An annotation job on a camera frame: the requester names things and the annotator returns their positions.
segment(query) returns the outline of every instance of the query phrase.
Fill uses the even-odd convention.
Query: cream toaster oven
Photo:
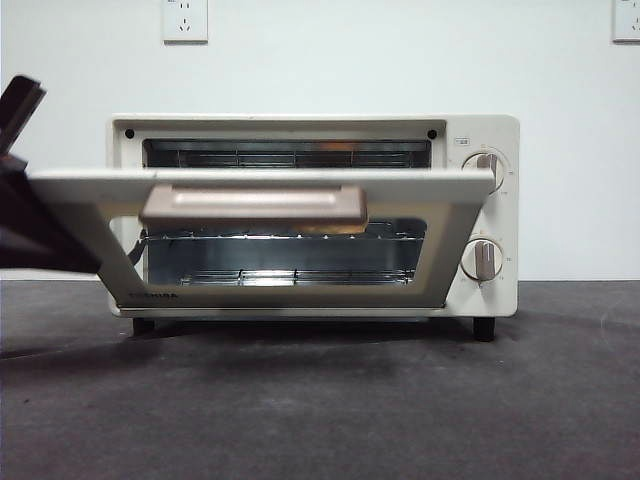
[[[114,314],[473,317],[517,307],[517,120],[119,115],[108,168],[32,188],[99,261]]]

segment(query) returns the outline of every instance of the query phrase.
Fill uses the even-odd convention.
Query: gray surface
[[[184,326],[2,285],[7,479],[640,478],[640,283],[524,283],[468,320]]]

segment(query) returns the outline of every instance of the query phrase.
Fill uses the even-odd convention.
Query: oven foot
[[[153,332],[156,328],[156,322],[148,320],[146,318],[134,318],[133,319],[133,336],[144,335],[145,333]]]
[[[474,317],[473,337],[479,342],[492,342],[496,327],[496,317]]]

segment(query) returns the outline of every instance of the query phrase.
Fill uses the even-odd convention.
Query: oven window
[[[429,140],[163,140],[143,142],[153,168],[429,168]]]
[[[375,219],[360,234],[142,229],[130,258],[154,285],[407,285],[426,229],[418,219]]]

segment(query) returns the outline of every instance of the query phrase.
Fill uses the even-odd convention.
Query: control knob
[[[460,265],[469,278],[488,282],[502,269],[502,250],[491,240],[472,240],[464,249]]]
[[[504,165],[498,155],[495,153],[478,153],[464,162],[462,166],[463,170],[480,168],[488,168],[491,170],[493,178],[495,179],[493,191],[498,190],[504,181]]]

